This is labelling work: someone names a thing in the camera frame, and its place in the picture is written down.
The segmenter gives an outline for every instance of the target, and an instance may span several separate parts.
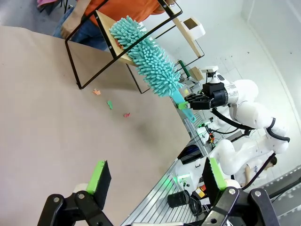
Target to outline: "table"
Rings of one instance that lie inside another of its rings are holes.
[[[108,160],[104,212],[120,225],[190,140],[171,100],[141,95],[119,62],[79,90],[64,40],[4,26],[0,34],[0,224],[36,225],[48,195],[69,196]],[[112,58],[70,49],[83,81]]]

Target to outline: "person's hand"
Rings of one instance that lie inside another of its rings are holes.
[[[80,24],[81,17],[75,13],[71,13],[70,16],[65,20],[61,27],[61,36],[66,39]]]

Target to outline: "orange shirt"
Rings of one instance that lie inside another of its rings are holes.
[[[92,12],[102,2],[103,0],[91,0],[85,11],[85,15]],[[160,4],[157,0],[108,0],[100,7],[99,11],[115,21],[126,18],[129,15],[133,20],[141,22],[151,14],[163,13],[164,11],[156,10],[159,6]],[[97,25],[94,16],[91,16],[90,20]]]

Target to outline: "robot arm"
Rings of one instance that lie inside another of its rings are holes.
[[[203,85],[200,94],[190,94],[185,98],[186,106],[196,110],[228,106],[232,120],[222,114],[215,114],[216,110],[213,113],[240,129],[265,129],[266,132],[261,138],[244,143],[240,150],[234,150],[229,140],[217,144],[210,157],[217,159],[225,174],[235,174],[250,159],[270,151],[283,153],[287,150],[290,141],[290,138],[285,137],[287,128],[273,118],[266,107],[254,102],[258,87],[253,81],[238,80],[231,83],[220,81],[222,76],[219,73],[211,72],[210,76],[211,81]]]

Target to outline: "jeans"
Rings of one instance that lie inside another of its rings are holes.
[[[62,38],[61,27],[68,16],[73,11],[73,7],[69,9],[65,15],[60,19],[58,25],[53,33],[54,37]],[[71,41],[91,46],[93,48],[105,50],[108,46],[105,42],[103,35],[98,26],[96,26],[91,20],[87,20],[71,37]]]

